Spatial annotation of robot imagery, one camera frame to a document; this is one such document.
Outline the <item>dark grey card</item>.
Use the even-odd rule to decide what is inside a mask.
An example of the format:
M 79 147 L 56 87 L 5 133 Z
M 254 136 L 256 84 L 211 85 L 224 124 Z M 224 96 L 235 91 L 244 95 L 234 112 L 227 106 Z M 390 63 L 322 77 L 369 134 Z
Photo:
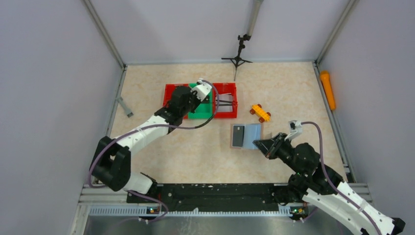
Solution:
M 244 132 L 245 132 L 244 125 L 233 125 L 232 126 L 232 140 L 231 140 L 232 147 L 243 147 Z

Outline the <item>grey silver card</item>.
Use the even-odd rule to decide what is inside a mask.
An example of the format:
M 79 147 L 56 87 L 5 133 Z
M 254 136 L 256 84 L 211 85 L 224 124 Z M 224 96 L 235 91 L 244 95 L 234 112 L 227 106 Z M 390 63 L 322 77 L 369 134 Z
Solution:
M 233 100 L 233 97 L 231 94 L 219 94 L 220 100 Z

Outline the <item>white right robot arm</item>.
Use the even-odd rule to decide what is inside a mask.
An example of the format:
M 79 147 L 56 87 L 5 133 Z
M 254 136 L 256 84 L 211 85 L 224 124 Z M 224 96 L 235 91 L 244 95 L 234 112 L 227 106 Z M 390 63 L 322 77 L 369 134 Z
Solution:
M 280 159 L 295 173 L 288 180 L 283 202 L 303 201 L 316 206 L 355 235 L 397 235 L 406 223 L 388 217 L 363 199 L 340 174 L 321 164 L 320 154 L 308 143 L 291 145 L 285 133 L 253 144 L 269 160 Z

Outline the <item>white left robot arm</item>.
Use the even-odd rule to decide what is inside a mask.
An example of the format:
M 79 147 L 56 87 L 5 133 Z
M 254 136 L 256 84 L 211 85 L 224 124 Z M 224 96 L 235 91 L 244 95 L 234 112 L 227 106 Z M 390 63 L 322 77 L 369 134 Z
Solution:
M 135 191 L 144 202 L 154 201 L 155 181 L 143 173 L 133 173 L 131 158 L 154 140 L 181 129 L 184 117 L 197 109 L 211 89 L 205 82 L 193 88 L 176 86 L 171 99 L 146 122 L 114 139 L 103 137 L 96 148 L 89 176 L 113 191 Z

